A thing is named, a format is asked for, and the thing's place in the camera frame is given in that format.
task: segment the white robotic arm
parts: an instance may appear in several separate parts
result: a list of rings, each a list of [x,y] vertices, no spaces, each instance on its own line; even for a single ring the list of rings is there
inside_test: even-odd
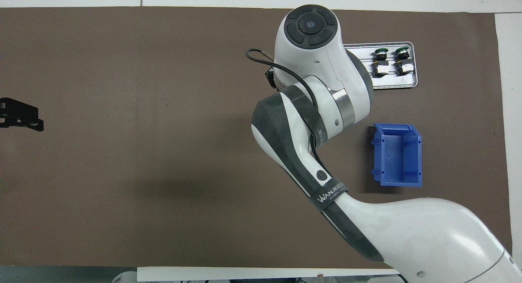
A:
[[[372,99],[371,78],[345,51],[333,12],[317,5],[291,11],[274,62],[300,82],[274,72],[281,91],[257,104],[254,137],[352,247],[409,283],[522,282],[509,253],[468,209],[435,198],[362,203],[311,155],[367,116]]]

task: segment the blue plastic bin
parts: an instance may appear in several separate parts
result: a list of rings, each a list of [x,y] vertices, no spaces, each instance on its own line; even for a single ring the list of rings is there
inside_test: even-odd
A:
[[[372,174],[382,186],[422,186],[422,141],[413,125],[374,124]]]

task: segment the brown table surface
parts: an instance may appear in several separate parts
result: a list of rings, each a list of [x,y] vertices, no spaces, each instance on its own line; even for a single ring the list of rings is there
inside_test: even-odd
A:
[[[45,121],[0,131],[0,264],[386,267],[352,250],[251,134],[273,90],[244,51],[272,53],[287,12],[0,9],[0,97]],[[335,12],[345,43],[414,43],[419,84],[375,92],[369,117],[319,149],[326,166],[362,201],[460,203],[510,250],[494,16]],[[373,123],[420,131],[422,188],[373,181]]]

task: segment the circular control panel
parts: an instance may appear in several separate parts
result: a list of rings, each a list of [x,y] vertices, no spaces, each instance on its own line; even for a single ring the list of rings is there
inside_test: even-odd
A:
[[[323,6],[307,4],[291,11],[285,20],[285,35],[302,49],[318,49],[337,33],[337,19]]]

